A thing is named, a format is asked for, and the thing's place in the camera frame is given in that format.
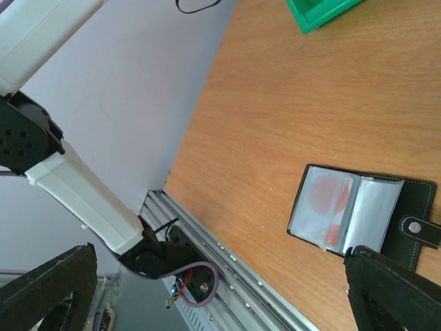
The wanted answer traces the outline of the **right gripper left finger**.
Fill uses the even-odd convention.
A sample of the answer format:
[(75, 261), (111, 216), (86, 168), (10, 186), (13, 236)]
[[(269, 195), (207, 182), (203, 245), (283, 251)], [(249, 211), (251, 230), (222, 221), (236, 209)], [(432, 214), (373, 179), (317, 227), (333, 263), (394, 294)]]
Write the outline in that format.
[(96, 270), (96, 252), (88, 243), (1, 286), (1, 329), (84, 329), (96, 290)]

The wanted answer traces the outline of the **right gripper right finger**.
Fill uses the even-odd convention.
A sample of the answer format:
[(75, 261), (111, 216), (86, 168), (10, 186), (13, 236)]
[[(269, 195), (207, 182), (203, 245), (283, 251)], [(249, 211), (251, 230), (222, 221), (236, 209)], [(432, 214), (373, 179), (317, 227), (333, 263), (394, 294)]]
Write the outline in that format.
[(440, 286), (359, 245), (345, 253), (348, 298), (359, 330), (439, 330)]

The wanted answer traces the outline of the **black leather card holder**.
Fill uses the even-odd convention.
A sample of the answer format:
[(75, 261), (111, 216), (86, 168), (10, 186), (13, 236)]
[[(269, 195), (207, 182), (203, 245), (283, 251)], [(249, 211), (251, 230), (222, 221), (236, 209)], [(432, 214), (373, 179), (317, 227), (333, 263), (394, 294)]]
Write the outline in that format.
[(414, 271), (421, 247), (440, 247), (440, 225), (429, 219), (437, 190), (436, 183), (391, 174), (308, 164), (298, 191), (309, 166), (348, 172), (360, 178), (349, 217), (345, 222), (341, 251), (339, 254), (324, 251), (344, 256), (349, 248), (363, 245)]

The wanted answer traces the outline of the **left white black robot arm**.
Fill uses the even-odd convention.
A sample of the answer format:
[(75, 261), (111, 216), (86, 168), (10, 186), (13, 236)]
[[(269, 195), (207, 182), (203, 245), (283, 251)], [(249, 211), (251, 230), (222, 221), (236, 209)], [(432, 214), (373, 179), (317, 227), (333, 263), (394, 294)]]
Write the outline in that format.
[(22, 92), (102, 1), (1, 2), (1, 165), (44, 189), (89, 227), (128, 270), (149, 279), (184, 258), (82, 161), (48, 112)]

